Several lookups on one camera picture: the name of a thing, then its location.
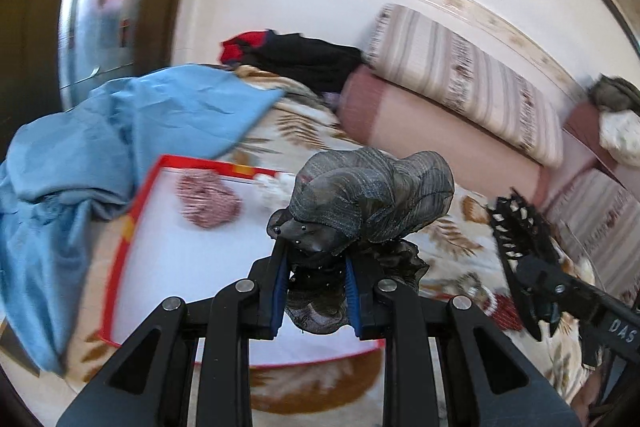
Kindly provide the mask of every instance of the metal screw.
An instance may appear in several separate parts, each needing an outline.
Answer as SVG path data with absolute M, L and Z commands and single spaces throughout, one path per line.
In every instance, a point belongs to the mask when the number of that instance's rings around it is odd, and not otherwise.
M 453 307 L 457 310 L 468 310 L 471 308 L 471 299 L 466 295 L 456 295 L 452 300 Z
M 168 312 L 172 312 L 177 310 L 182 305 L 179 297 L 167 297 L 164 301 L 162 301 L 162 308 L 164 308 Z
M 393 279 L 381 279 L 378 281 L 378 289 L 381 292 L 392 292 L 398 288 L 398 283 Z
M 255 283 L 251 279 L 241 279 L 236 283 L 236 290 L 247 293 L 254 289 Z

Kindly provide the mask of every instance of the patterned bedspread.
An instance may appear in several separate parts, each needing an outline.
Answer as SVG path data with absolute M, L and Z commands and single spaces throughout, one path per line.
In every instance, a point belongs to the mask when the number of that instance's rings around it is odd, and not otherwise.
M 340 129 L 335 115 L 302 84 L 250 66 L 242 66 L 237 73 L 256 87 L 283 87 L 288 94 L 221 160 L 297 172 L 319 150 L 360 147 Z M 431 266 L 420 281 L 420 292 L 436 299 L 449 299 L 461 293 L 469 295 L 558 393 L 570 401 L 589 375 L 581 364 L 577 324 L 572 318 L 563 317 L 561 328 L 553 338 L 542 325 L 541 343 L 523 330 L 496 255 L 485 204 L 480 194 L 456 186 L 449 214 L 408 236 Z M 104 285 L 121 229 L 122 220 L 118 220 L 97 235 L 78 327 L 68 350 L 66 381 L 76 391 L 114 351 L 95 331 L 99 327 Z M 572 275 L 593 282 L 590 266 L 574 266 L 568 257 L 563 257 L 563 266 Z M 380 351 L 331 362 L 252 369 L 254 425 L 381 424 L 382 376 Z

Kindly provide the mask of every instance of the red clothing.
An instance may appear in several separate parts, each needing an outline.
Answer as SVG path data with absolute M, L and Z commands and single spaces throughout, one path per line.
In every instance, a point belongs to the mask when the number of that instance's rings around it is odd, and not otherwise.
M 267 38 L 267 31 L 261 32 L 245 32 L 230 38 L 228 41 L 222 42 L 222 53 L 220 54 L 220 63 L 229 64 L 232 62 L 240 62 L 243 51 L 242 46 L 250 46 L 251 48 L 259 48 L 264 44 Z
M 448 293 L 438 293 L 435 296 L 439 301 L 448 301 L 453 297 L 455 295 L 449 295 Z M 511 297 L 497 293 L 495 294 L 495 299 L 497 300 L 497 307 L 489 318 L 500 328 L 500 331 L 522 331 L 524 326 Z

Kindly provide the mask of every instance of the striped pillow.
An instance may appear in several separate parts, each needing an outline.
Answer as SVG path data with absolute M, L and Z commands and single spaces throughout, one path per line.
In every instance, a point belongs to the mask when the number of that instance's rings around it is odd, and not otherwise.
M 383 7 L 366 57 L 378 76 L 460 113 L 540 164 L 562 163 L 558 114 L 542 93 L 421 13 Z
M 640 276 L 640 203 L 606 174 L 578 176 L 546 211 L 575 262 L 588 257 L 598 283 L 620 297 Z

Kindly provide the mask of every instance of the blue gripper pad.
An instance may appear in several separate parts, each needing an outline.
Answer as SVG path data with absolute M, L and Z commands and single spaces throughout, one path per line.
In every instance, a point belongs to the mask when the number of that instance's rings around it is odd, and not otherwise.
M 271 333 L 275 337 L 284 319 L 284 306 L 287 302 L 287 286 L 289 284 L 289 273 L 287 272 L 287 257 L 282 256 L 278 277 L 273 287 L 271 301 Z
M 351 259 L 347 257 L 347 270 L 344 276 L 344 294 L 347 299 L 347 315 L 349 323 L 356 333 L 356 337 L 360 338 L 362 334 L 362 321 L 360 320 L 360 298 L 358 297 L 358 286 L 356 285 L 356 276 L 353 272 Z

